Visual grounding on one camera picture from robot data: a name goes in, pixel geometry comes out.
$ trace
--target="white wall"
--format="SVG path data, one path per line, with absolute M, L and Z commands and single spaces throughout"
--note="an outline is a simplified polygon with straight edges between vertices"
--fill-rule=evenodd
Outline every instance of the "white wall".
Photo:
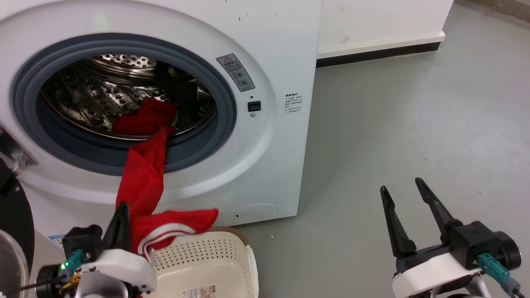
M 442 41 L 453 0 L 324 0 L 319 58 Z

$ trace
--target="beige basket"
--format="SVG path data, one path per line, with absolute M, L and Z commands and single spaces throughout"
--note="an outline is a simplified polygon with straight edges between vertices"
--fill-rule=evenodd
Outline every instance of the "beige basket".
M 155 250 L 157 288 L 149 298 L 257 298 L 254 253 L 231 232 L 181 236 Z

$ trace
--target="black baseboard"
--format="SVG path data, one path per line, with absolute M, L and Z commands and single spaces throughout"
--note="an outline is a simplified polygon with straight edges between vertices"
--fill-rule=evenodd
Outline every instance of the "black baseboard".
M 440 42 L 317 59 L 316 68 L 436 51 Z

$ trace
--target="metal hinge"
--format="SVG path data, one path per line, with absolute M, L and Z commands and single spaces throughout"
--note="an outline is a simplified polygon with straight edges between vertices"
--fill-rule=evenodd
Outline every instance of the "metal hinge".
M 20 175 L 27 166 L 38 164 L 1 123 L 0 159 L 13 171 L 15 176 Z

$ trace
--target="red fabric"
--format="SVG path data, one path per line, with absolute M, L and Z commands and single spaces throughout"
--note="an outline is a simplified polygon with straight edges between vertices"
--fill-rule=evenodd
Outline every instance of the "red fabric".
M 116 207 L 122 202 L 129 203 L 132 249 L 133 252 L 144 255 L 149 248 L 161 249 L 168 246 L 175 236 L 208 231 L 218 215 L 216 209 L 152 214 L 164 190 L 166 140 L 168 133 L 174 130 L 169 125 L 176 115 L 174 105 L 161 101 L 152 103 L 152 100 L 145 99 L 135 114 L 134 112 L 126 114 L 116 120 L 117 122 L 124 119 L 120 125 L 127 124 L 130 127 L 136 127 L 138 123 L 151 127 L 159 125 L 154 132 L 142 130 L 139 135 L 153 134 L 153 136 L 129 149 L 116 197 Z M 155 111 L 160 112 L 158 118 L 161 120 L 150 122 L 149 119 L 157 118 Z M 117 133 L 135 134 L 132 130 L 125 131 L 121 130 L 122 128 L 119 128 Z
M 174 104 L 146 97 L 139 109 L 114 121 L 112 132 L 130 136 L 154 135 L 161 127 L 171 125 L 176 110 Z

